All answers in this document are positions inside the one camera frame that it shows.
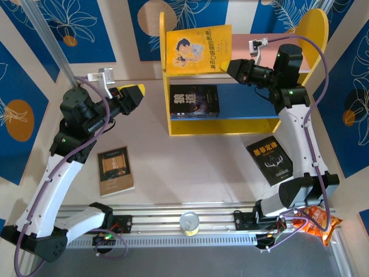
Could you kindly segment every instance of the yellow book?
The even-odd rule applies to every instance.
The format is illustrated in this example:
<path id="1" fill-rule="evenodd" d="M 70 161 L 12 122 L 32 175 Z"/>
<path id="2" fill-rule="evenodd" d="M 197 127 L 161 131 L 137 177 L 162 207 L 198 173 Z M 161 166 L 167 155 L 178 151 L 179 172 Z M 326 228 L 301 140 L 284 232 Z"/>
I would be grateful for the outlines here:
<path id="1" fill-rule="evenodd" d="M 232 25 L 167 32 L 168 76 L 223 73 L 232 58 Z"/>

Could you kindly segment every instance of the wire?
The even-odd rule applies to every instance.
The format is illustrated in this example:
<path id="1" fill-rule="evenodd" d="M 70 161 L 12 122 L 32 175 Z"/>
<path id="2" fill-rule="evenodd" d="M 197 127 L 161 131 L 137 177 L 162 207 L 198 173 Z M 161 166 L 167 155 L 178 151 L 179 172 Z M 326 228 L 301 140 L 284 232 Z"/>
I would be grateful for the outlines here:
<path id="1" fill-rule="evenodd" d="M 271 251 L 273 248 L 279 246 L 280 244 L 282 244 L 283 242 L 285 242 L 286 240 L 288 240 L 289 238 L 291 238 L 293 235 L 295 235 L 298 231 L 300 231 L 302 228 L 304 228 L 307 225 L 307 223 L 309 222 L 309 220 L 307 218 L 303 217 L 303 216 L 286 216 L 285 219 L 289 219 L 289 220 L 302 219 L 302 220 L 305 220 L 305 223 L 303 225 L 301 225 L 299 228 L 297 228 L 295 231 L 293 231 L 289 236 L 287 236 L 284 239 L 282 239 L 277 244 L 274 244 L 273 246 L 268 247 L 266 249 L 260 250 L 261 252 Z"/>
<path id="2" fill-rule="evenodd" d="M 268 239 L 268 238 L 272 238 L 272 237 L 273 237 L 272 234 L 269 234 L 269 235 L 265 235 L 263 237 L 258 237 L 258 238 L 256 238 L 256 240 L 257 241 L 262 241 L 263 239 Z"/>
<path id="3" fill-rule="evenodd" d="M 257 92 L 256 91 L 256 89 L 257 89 L 258 87 L 255 87 L 255 89 L 254 89 L 254 91 L 255 91 L 255 93 L 257 94 L 257 95 L 259 95 L 261 98 L 263 98 L 263 99 L 265 99 L 265 100 L 267 100 L 267 101 L 269 101 L 270 102 L 270 100 L 269 100 L 269 98 L 268 97 L 266 97 L 266 96 L 264 96 L 263 94 L 261 94 L 261 93 L 259 93 L 259 92 Z"/>
<path id="4" fill-rule="evenodd" d="M 281 223 L 281 225 L 284 227 L 284 230 L 286 229 L 285 228 L 285 225 L 282 223 L 282 222 L 277 222 L 277 223 Z M 275 241 L 277 241 L 277 239 L 279 239 L 279 237 L 282 235 L 283 231 L 281 232 L 280 231 L 280 228 L 278 228 L 278 233 L 276 234 L 276 236 L 274 237 L 275 238 Z"/>
<path id="5" fill-rule="evenodd" d="M 280 223 L 282 224 L 283 228 L 287 229 L 286 225 L 282 221 Z"/>
<path id="6" fill-rule="evenodd" d="M 279 228 L 280 228 L 279 222 L 277 221 L 277 235 L 279 234 Z"/>
<path id="7" fill-rule="evenodd" d="M 113 128 L 115 127 L 115 119 L 113 119 L 113 120 L 112 120 L 112 123 L 113 123 L 113 124 L 109 127 L 109 129 L 106 129 L 106 130 L 103 132 L 103 134 L 104 134 L 104 133 L 109 132 L 111 129 L 113 129 Z"/>
<path id="8" fill-rule="evenodd" d="M 324 204 L 325 204 L 325 211 L 327 213 L 327 226 L 325 228 L 323 228 L 322 226 L 320 226 L 316 221 L 312 221 L 312 217 L 309 216 L 309 215 L 306 215 L 306 217 L 311 220 L 321 231 L 323 232 L 327 232 L 329 229 L 330 229 L 330 225 L 331 225 L 331 218 L 330 218 L 330 210 L 329 210 L 329 203 L 328 203 L 328 196 L 327 196 L 327 192 L 326 192 L 326 189 L 325 189 L 325 185 L 324 185 L 324 181 L 323 181 L 323 178 L 322 178 L 322 174 L 321 174 L 321 171 L 319 169 L 319 165 L 317 163 L 317 157 L 315 156 L 315 151 L 314 151 L 314 147 L 312 145 L 312 139 L 311 139 L 311 136 L 310 136 L 310 133 L 309 133 L 309 130 L 308 130 L 308 127 L 307 126 L 307 121 L 312 113 L 312 111 L 318 106 L 318 104 L 320 103 L 320 101 L 323 99 L 323 97 L 325 96 L 325 93 L 327 92 L 327 89 L 328 89 L 328 84 L 329 84 L 329 70 L 328 70 L 328 63 L 327 63 L 327 59 L 325 58 L 322 50 L 319 48 L 319 46 L 314 43 L 312 40 L 308 39 L 308 38 L 305 38 L 304 36 L 298 36 L 298 35 L 289 35 L 289 36 L 284 36 L 283 38 L 277 38 L 277 39 L 271 39 L 269 40 L 268 42 L 271 43 L 271 42 L 277 42 L 279 40 L 283 40 L 283 39 L 288 39 L 288 38 L 297 38 L 297 39 L 303 39 L 307 42 L 309 42 L 312 46 L 314 46 L 314 48 L 318 51 L 319 55 L 321 56 L 322 58 L 322 61 L 323 61 L 323 64 L 324 64 L 324 71 L 325 71 L 325 83 L 324 83 L 324 87 L 323 87 L 323 91 L 322 93 L 320 94 L 318 100 L 312 104 L 308 110 L 308 112 L 306 113 L 306 116 L 305 116 L 305 119 L 304 119 L 304 131 L 305 131 L 305 135 L 306 135 L 306 139 L 307 139 L 307 142 L 309 144 L 309 149 L 310 149 L 310 152 L 311 152 L 311 157 L 312 157 L 312 162 L 313 164 L 316 164 L 314 165 L 314 168 L 315 168 L 315 171 L 317 172 L 317 176 L 318 176 L 318 179 L 319 179 L 319 183 L 320 183 L 320 186 L 321 186 L 321 189 L 322 189 L 322 194 L 323 194 L 323 199 L 324 199 Z"/>
<path id="9" fill-rule="evenodd" d="M 108 102 L 104 96 L 104 93 L 102 91 L 100 91 L 98 88 L 96 88 L 92 83 L 90 83 L 89 81 L 87 81 L 85 78 L 83 77 L 74 77 L 76 80 L 81 81 L 82 83 L 85 83 L 86 85 L 88 85 L 90 88 L 92 88 L 102 99 L 103 103 L 104 103 L 104 107 L 106 110 L 106 117 L 105 117 L 105 123 L 103 125 L 103 127 L 98 131 L 98 133 L 92 137 L 89 141 L 87 141 L 86 143 L 84 143 L 83 145 L 77 147 L 75 150 L 72 150 L 69 154 L 67 154 L 55 167 L 54 169 L 50 172 L 50 174 L 48 175 L 47 180 L 44 182 L 44 184 L 42 185 L 41 189 L 39 190 L 35 201 L 33 202 L 33 205 L 31 207 L 31 209 L 29 210 L 28 216 L 26 218 L 27 222 L 23 225 L 23 228 L 21 230 L 21 233 L 19 235 L 17 244 L 16 244 L 16 251 L 14 253 L 14 270 L 17 274 L 18 277 L 31 277 L 34 276 L 41 268 L 41 266 L 44 264 L 45 260 L 43 260 L 38 266 L 37 268 L 31 272 L 29 275 L 23 275 L 20 271 L 20 267 L 19 267 L 19 263 L 18 263 L 18 259 L 19 259 L 19 252 L 21 249 L 21 243 L 22 240 L 24 238 L 25 232 L 27 231 L 27 228 L 32 220 L 33 214 L 35 213 L 35 210 L 38 206 L 38 204 L 40 203 L 41 197 L 44 195 L 44 192 L 46 190 L 46 187 L 49 185 L 50 181 L 53 179 L 54 175 L 58 172 L 58 170 L 61 168 L 61 166 L 70 158 L 72 157 L 74 154 L 76 154 L 77 152 L 81 151 L 82 149 L 86 148 L 87 146 L 89 146 L 90 144 L 92 144 L 94 141 L 96 141 L 102 134 L 103 132 L 106 130 L 108 123 L 109 123 L 109 119 L 110 119 L 110 108 L 108 105 Z"/>
<path id="10" fill-rule="evenodd" d="M 123 244 L 124 244 L 124 246 L 125 246 L 125 248 L 126 248 L 125 252 L 124 252 L 123 254 L 121 254 L 120 256 L 110 257 L 110 256 L 100 255 L 100 253 L 97 251 L 97 247 L 98 247 L 99 243 L 100 243 L 101 241 L 103 241 L 103 240 L 101 240 L 101 241 L 99 241 L 99 243 L 97 243 L 97 244 L 95 245 L 95 252 L 96 252 L 96 255 L 97 255 L 98 257 L 101 257 L 101 258 L 104 258 L 104 259 L 109 259 L 109 260 L 119 260 L 119 259 L 124 258 L 124 257 L 127 255 L 127 252 L 128 252 L 127 243 L 126 243 L 126 240 L 125 240 L 124 238 L 122 238 L 122 236 L 121 236 L 121 235 L 118 235 L 117 233 L 115 233 L 115 232 L 113 232 L 113 231 L 110 231 L 110 230 L 104 230 L 104 229 L 92 229 L 92 230 L 91 230 L 91 232 L 104 232 L 104 233 L 111 234 L 111 235 L 113 235 L 114 237 L 116 237 L 116 238 L 120 239 L 120 240 L 123 242 Z"/>
<path id="11" fill-rule="evenodd" d="M 114 224 L 114 225 L 109 229 L 109 231 L 113 231 L 113 229 L 114 229 L 114 228 L 116 228 L 116 227 L 118 227 L 118 226 L 119 226 L 119 224 L 117 224 L 117 223 L 116 223 L 116 224 Z"/>

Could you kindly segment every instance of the cartoon boy illustration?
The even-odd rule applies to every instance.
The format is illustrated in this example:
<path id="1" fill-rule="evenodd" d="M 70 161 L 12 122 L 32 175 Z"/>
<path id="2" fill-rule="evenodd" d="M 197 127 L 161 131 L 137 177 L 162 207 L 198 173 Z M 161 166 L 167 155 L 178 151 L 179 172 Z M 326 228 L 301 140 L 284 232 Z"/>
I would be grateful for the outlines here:
<path id="1" fill-rule="evenodd" d="M 198 62 L 202 59 L 202 47 L 199 44 L 191 44 L 188 39 L 181 39 L 176 47 L 177 50 L 177 59 L 175 63 L 179 63 L 180 66 L 184 67 L 188 62 Z"/>

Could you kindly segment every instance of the metal pole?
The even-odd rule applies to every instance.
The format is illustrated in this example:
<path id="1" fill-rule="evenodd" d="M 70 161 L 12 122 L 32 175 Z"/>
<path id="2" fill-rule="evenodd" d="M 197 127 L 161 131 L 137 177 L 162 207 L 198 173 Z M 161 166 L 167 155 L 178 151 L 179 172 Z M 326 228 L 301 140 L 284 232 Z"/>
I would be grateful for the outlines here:
<path id="1" fill-rule="evenodd" d="M 334 0 L 323 0 L 320 8 L 328 14 L 334 4 Z"/>
<path id="2" fill-rule="evenodd" d="M 37 2 L 33 0 L 20 0 L 21 6 L 28 16 L 30 22 L 35 27 L 36 32 L 39 34 L 41 40 L 45 44 L 47 50 L 50 52 L 52 58 L 59 66 L 60 70 L 64 73 L 68 82 L 73 86 L 77 86 L 77 81 L 74 78 L 72 69 L 69 62 L 62 51 L 59 43 L 57 42 L 54 34 L 51 32 L 45 18 L 43 17 Z"/>

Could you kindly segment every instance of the black book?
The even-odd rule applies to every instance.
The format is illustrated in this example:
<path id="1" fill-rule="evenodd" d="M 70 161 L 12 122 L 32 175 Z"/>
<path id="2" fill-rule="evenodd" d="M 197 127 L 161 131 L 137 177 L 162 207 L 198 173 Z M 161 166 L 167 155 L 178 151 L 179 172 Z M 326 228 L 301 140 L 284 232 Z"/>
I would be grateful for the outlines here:
<path id="1" fill-rule="evenodd" d="M 246 147 L 270 186 L 293 176 L 293 165 L 274 136 Z"/>
<path id="2" fill-rule="evenodd" d="M 219 116 L 216 85 L 171 85 L 171 118 L 214 118 Z"/>

